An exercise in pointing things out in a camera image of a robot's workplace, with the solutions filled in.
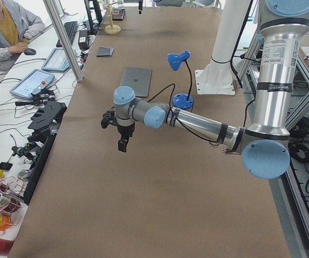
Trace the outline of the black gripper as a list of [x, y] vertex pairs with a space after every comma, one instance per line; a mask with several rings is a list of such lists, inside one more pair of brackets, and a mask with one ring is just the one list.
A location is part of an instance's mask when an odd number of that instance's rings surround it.
[[135, 131], [135, 125], [122, 126], [117, 125], [117, 130], [121, 135], [121, 139], [118, 141], [118, 150], [120, 152], [127, 152], [127, 145], [129, 138], [132, 137], [133, 132]]

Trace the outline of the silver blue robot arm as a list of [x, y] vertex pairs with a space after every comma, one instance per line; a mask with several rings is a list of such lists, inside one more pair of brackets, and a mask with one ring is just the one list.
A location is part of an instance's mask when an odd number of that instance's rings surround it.
[[248, 127], [233, 127], [178, 108], [173, 102], [150, 103], [134, 90], [114, 91], [114, 106], [101, 126], [117, 127], [118, 149], [125, 152], [135, 123], [150, 128], [181, 127], [211, 144], [239, 153], [246, 170], [264, 179], [284, 174], [290, 165], [285, 119], [293, 90], [300, 40], [309, 31], [309, 1], [260, 1], [257, 34], [264, 40], [256, 85], [254, 117]]

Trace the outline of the person's hand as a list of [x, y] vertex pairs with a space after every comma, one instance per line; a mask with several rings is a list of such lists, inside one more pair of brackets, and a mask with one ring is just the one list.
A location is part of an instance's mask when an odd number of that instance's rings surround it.
[[8, 51], [11, 54], [19, 54], [23, 53], [28, 48], [28, 44], [26, 42], [19, 42], [13, 46], [8, 47]]

